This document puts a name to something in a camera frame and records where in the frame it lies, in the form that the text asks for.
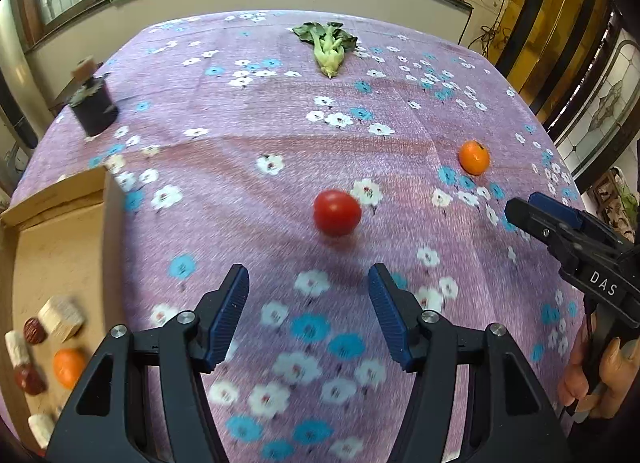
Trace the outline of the person's right hand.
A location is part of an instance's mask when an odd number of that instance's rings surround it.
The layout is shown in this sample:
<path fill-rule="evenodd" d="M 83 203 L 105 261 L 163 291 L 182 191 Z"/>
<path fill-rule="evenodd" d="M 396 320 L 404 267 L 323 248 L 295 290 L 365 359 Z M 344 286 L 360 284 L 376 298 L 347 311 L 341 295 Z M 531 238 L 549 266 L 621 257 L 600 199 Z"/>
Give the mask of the person's right hand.
<path fill-rule="evenodd" d="M 564 407 L 577 401 L 578 413 L 587 413 L 594 419 L 612 419 L 638 376 L 639 341 L 635 339 L 620 347 L 620 339 L 615 337 L 608 344 L 599 362 L 599 375 L 604 385 L 604 391 L 600 395 L 590 393 L 587 377 L 582 371 L 586 352 L 587 333 L 586 328 L 582 327 L 558 384 L 559 401 Z"/>

